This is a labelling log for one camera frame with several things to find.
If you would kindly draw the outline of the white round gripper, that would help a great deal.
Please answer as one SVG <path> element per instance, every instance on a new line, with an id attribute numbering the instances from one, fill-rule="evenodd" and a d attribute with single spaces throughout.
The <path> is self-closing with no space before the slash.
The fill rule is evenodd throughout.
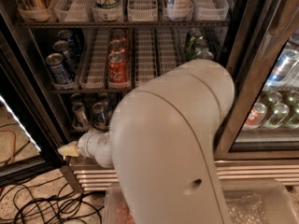
<path id="1" fill-rule="evenodd" d="M 89 131 L 78 141 L 72 141 L 58 148 L 58 152 L 66 157 L 79 157 L 80 153 L 89 158 L 104 158 L 110 156 L 110 144 L 107 133 Z"/>

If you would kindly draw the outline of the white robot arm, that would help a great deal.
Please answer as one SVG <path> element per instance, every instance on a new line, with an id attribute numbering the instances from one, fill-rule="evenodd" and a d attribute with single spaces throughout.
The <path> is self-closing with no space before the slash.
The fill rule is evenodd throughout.
<path id="1" fill-rule="evenodd" d="M 114 169 L 135 224 L 232 224 L 213 141 L 234 97 L 223 66 L 193 60 L 129 92 L 108 132 L 59 151 Z"/>

